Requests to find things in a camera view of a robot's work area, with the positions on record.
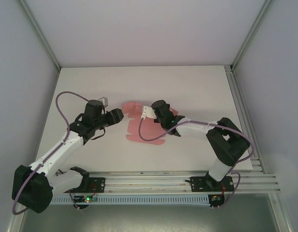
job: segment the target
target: pink fabric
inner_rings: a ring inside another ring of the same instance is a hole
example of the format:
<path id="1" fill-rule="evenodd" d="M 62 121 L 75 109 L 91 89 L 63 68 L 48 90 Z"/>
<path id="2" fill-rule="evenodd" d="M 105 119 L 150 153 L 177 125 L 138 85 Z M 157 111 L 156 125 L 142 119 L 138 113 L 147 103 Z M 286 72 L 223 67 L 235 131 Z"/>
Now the pink fabric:
<path id="1" fill-rule="evenodd" d="M 139 128 L 141 115 L 142 115 L 142 106 L 143 106 L 143 103 L 134 102 L 134 101 L 130 101 L 122 105 L 123 114 L 128 113 L 128 117 L 134 119 L 129 121 L 128 133 L 130 134 L 127 134 L 126 138 L 130 141 L 137 142 L 137 143 L 162 145 L 165 142 L 164 139 L 157 139 L 155 141 L 146 142 L 139 137 L 138 128 Z M 173 110 L 172 108 L 170 108 L 170 110 L 173 112 L 174 115 L 178 115 L 178 111 Z M 146 118 L 142 123 L 141 134 L 144 138 L 152 139 L 164 132 L 165 131 L 164 129 L 162 129 L 160 124 L 154 123 L 154 119 L 152 118 Z"/>

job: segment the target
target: white panel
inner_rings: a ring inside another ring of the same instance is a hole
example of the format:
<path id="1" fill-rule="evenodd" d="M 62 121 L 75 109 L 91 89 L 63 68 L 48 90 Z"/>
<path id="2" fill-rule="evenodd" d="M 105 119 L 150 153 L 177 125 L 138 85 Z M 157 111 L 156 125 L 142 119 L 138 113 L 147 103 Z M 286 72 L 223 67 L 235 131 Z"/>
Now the white panel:
<path id="1" fill-rule="evenodd" d="M 264 0 L 27 0 L 62 67 L 231 64 Z"/>
<path id="2" fill-rule="evenodd" d="M 218 121 L 229 117 L 240 125 L 223 66 L 63 68 L 55 95 L 70 90 L 88 99 L 109 98 L 109 110 L 128 101 L 146 105 L 164 99 L 195 120 Z M 86 102 L 73 95 L 59 100 L 72 122 L 84 111 Z M 163 145 L 149 145 L 126 139 L 130 118 L 106 128 L 106 135 L 89 141 L 66 161 L 62 169 L 78 166 L 87 171 L 187 171 L 209 170 L 216 155 L 207 140 L 167 135 Z M 66 125 L 52 101 L 38 157 L 60 139 Z M 252 169 L 247 160 L 237 169 Z"/>
<path id="3" fill-rule="evenodd" d="M 0 232 L 14 171 L 34 159 L 56 76 L 16 1 L 0 1 Z"/>
<path id="4" fill-rule="evenodd" d="M 276 0 L 239 69 L 265 166 L 298 231 L 298 0 Z"/>

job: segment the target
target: white platform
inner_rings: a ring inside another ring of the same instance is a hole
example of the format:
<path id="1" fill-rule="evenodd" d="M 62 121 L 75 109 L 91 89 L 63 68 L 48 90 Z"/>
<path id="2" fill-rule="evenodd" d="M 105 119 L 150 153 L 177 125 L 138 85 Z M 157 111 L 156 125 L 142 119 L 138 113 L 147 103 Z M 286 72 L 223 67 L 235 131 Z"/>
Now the white platform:
<path id="1" fill-rule="evenodd" d="M 73 91 L 88 99 L 107 97 L 108 110 L 128 101 L 152 102 L 164 99 L 191 119 L 217 121 L 229 117 L 240 122 L 223 66 L 160 66 L 63 68 L 47 118 L 37 157 L 45 154 L 64 134 L 66 125 L 55 106 L 62 91 Z M 59 105 L 69 122 L 84 111 L 86 102 L 63 95 Z M 62 170 L 78 166 L 90 172 L 195 171 L 208 170 L 216 159 L 209 142 L 166 136 L 163 145 L 148 145 L 126 139 L 130 118 L 106 128 L 101 139 L 89 141 L 77 151 Z M 251 170 L 250 160 L 235 170 Z"/>

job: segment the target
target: gray wall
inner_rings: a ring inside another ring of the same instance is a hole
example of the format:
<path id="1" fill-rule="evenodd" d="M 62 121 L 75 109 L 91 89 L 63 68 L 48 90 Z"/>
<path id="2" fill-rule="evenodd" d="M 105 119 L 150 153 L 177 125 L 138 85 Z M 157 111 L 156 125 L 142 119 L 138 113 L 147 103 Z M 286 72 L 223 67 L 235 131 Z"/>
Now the gray wall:
<path id="1" fill-rule="evenodd" d="M 33 161 L 57 72 L 15 0 L 0 0 L 0 232 L 14 170 Z"/>
<path id="2" fill-rule="evenodd" d="M 298 0 L 276 0 L 237 70 L 269 171 L 298 231 Z"/>

